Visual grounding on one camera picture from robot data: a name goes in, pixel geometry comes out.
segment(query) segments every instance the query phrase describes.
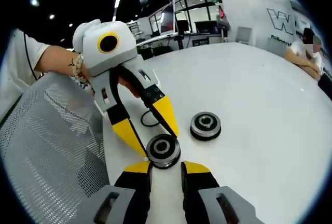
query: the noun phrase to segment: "seated person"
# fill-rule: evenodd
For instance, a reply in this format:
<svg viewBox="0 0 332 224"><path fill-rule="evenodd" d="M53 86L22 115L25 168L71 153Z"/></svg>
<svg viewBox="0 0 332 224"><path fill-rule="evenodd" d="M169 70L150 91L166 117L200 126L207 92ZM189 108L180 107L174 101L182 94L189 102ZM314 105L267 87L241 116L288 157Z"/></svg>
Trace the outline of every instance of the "seated person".
<svg viewBox="0 0 332 224"><path fill-rule="evenodd" d="M322 42L313 31L305 28L302 41L295 41L287 49L284 58L299 66L315 80L319 80L323 73L323 61L319 54Z"/></svg>

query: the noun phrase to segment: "computer monitor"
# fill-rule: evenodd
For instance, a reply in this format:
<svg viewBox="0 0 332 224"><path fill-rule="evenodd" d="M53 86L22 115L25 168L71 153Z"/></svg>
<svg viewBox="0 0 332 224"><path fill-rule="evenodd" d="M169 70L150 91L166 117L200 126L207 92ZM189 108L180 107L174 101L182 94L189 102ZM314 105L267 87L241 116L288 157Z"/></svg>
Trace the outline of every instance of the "computer monitor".
<svg viewBox="0 0 332 224"><path fill-rule="evenodd" d="M178 20L177 21L177 26L176 26L175 29L180 34L184 34L186 31L189 31L188 21L187 20Z"/></svg>
<svg viewBox="0 0 332 224"><path fill-rule="evenodd" d="M221 30L218 28L217 21L195 22L195 25L198 33L221 34Z"/></svg>
<svg viewBox="0 0 332 224"><path fill-rule="evenodd" d="M171 1L164 10L161 12L160 18L160 34L172 34L175 30L175 4L174 0Z"/></svg>
<svg viewBox="0 0 332 224"><path fill-rule="evenodd" d="M155 37L155 36L160 36L159 31L154 31L154 32L152 32L151 37Z"/></svg>

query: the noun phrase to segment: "gripper camera lens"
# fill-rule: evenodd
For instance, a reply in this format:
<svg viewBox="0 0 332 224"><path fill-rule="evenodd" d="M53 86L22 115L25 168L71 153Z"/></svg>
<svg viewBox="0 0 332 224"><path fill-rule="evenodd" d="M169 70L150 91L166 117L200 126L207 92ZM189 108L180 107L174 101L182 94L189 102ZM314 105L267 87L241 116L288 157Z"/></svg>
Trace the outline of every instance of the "gripper camera lens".
<svg viewBox="0 0 332 224"><path fill-rule="evenodd" d="M118 44L119 44L118 37L109 34L100 38L98 48L102 53L111 53L117 48Z"/></svg>

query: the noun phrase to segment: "round white table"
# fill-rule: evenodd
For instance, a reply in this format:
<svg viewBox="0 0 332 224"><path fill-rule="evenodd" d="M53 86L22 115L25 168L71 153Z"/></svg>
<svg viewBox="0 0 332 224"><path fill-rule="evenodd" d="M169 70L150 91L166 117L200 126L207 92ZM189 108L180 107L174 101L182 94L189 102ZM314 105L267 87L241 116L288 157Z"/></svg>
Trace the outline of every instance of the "round white table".
<svg viewBox="0 0 332 224"><path fill-rule="evenodd" d="M179 128L180 161L153 168L147 224L184 224L181 161L208 167L268 223L293 224L321 192L332 154L332 102L300 68L267 51L237 43L200 46L146 61L171 99ZM143 142L166 131L140 123L140 99L119 93ZM201 111L220 117L221 135L200 142L190 135ZM123 169L144 161L120 140L107 117L104 148L110 184Z"/></svg>

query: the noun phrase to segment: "person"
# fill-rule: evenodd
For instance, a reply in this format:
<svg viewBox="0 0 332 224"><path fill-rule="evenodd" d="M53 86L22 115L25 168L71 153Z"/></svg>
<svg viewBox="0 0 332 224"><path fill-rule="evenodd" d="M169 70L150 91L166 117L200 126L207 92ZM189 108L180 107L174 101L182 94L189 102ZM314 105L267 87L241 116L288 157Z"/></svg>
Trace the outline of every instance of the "person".
<svg viewBox="0 0 332 224"><path fill-rule="evenodd" d="M310 28L305 28L302 41L293 42L287 49L284 58L319 81L323 73L323 61L319 53L321 48L321 40Z"/></svg>
<svg viewBox="0 0 332 224"><path fill-rule="evenodd" d="M0 64L0 122L19 97L36 81L35 76L38 78L41 73L50 71L74 76L72 65L78 57L81 56L77 53L59 46L39 43L21 30L15 29ZM87 81L91 78L84 64L81 66L81 75ZM128 82L119 78L119 83L138 97Z"/></svg>

